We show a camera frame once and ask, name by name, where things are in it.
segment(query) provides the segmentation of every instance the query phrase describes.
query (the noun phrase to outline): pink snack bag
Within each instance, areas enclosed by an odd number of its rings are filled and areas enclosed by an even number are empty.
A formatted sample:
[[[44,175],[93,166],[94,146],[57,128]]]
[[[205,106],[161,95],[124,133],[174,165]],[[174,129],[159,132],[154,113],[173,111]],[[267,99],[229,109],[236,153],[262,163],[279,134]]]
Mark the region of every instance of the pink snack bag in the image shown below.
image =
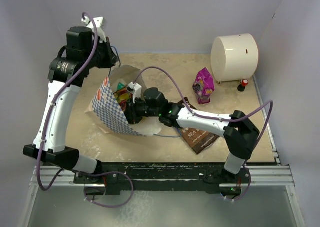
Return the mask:
[[[199,104],[210,103],[210,96],[215,91],[215,84],[207,68],[198,72],[192,88]]]

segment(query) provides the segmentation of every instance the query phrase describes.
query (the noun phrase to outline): white cylinder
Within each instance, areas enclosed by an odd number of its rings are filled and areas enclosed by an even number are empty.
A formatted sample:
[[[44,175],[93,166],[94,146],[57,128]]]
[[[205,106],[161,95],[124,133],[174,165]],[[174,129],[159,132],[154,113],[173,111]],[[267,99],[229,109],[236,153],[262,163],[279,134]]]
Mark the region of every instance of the white cylinder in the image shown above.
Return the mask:
[[[251,78],[258,65],[258,46],[249,33],[215,38],[211,51],[211,68],[218,82]]]

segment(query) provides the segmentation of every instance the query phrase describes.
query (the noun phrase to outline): wooden table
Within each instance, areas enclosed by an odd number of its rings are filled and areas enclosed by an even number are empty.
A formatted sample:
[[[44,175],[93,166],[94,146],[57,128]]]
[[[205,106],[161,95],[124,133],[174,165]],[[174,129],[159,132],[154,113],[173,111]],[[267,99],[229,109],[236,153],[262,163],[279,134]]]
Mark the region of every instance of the wooden table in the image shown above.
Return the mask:
[[[211,70],[209,54],[121,54],[122,64],[139,69],[148,66],[161,67],[168,71],[181,88],[185,97],[200,111],[216,114],[232,114],[234,110],[248,114],[260,106],[257,91],[252,79],[244,92],[239,92],[238,82],[215,82],[211,103],[199,105],[192,89],[198,71],[207,67]],[[225,162],[229,150],[225,140],[220,137],[212,147],[196,155],[182,138],[159,136],[139,137],[119,134],[104,134],[85,110],[102,84],[108,69],[94,68],[85,79],[83,88],[72,109],[66,145],[79,149],[84,155],[102,162]],[[162,72],[149,69],[143,73],[147,87],[157,87],[171,102],[179,102],[179,96],[171,80]],[[264,125],[263,114],[252,116],[251,121],[261,130]],[[163,135],[177,135],[174,129],[164,127]],[[265,132],[254,150],[250,162],[274,162],[271,142]]]

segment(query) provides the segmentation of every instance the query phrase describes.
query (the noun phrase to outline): checkered bag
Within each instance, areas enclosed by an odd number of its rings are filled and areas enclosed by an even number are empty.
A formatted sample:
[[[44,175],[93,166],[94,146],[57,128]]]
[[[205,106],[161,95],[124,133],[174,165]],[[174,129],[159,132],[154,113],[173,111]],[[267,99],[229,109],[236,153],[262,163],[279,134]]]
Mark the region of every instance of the checkered bag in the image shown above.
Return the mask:
[[[131,136],[152,136],[161,131],[162,125],[157,123],[159,122],[157,119],[152,118],[145,118],[139,124],[130,125],[114,96],[118,83],[129,84],[137,78],[139,72],[140,70],[135,67],[123,65],[113,70],[110,78],[106,77],[99,87],[86,113],[91,116],[103,132]],[[147,89],[142,77],[138,78],[137,83],[142,86],[142,92]]]

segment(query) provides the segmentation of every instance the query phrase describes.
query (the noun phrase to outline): gray wall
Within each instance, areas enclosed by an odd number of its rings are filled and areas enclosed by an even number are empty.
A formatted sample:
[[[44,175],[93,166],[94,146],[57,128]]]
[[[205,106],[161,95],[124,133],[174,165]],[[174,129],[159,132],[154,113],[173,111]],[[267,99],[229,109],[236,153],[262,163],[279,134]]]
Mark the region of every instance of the gray wall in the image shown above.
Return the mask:
[[[282,0],[45,0],[63,37],[83,10],[122,53],[209,53],[217,36],[259,40]]]
[[[274,141],[310,227],[320,222],[319,13],[320,0],[283,0],[259,43],[256,73],[263,100],[274,100]]]
[[[23,146],[45,109],[48,70],[63,40],[43,0],[0,0],[0,225],[17,226],[35,160]]]

